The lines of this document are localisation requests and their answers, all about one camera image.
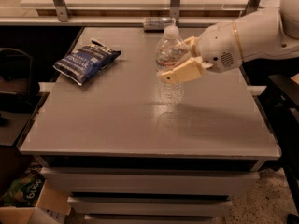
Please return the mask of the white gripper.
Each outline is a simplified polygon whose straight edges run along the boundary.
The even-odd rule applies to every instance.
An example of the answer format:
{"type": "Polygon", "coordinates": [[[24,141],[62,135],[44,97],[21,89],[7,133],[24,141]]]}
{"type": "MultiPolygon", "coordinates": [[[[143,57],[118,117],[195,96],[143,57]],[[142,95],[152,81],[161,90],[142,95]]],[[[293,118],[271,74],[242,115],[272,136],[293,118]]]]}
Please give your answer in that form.
{"type": "Polygon", "coordinates": [[[179,84],[200,78],[208,69],[223,73],[238,68],[242,56],[235,38],[233,23],[219,23],[205,29],[199,37],[190,36],[184,40],[192,55],[188,61],[165,71],[159,71],[157,77],[165,84],[179,84]]]}

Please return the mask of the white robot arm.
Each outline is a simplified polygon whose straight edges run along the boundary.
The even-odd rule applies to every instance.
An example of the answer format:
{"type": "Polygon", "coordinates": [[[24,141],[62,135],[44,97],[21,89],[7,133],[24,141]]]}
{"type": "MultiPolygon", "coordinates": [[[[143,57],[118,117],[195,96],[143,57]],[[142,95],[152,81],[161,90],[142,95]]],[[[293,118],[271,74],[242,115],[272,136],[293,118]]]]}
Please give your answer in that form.
{"type": "Polygon", "coordinates": [[[166,84],[185,83],[208,70],[223,73],[255,59],[296,58],[299,51],[299,0],[281,0],[231,22],[220,22],[185,40],[187,54],[158,72],[166,84]]]}

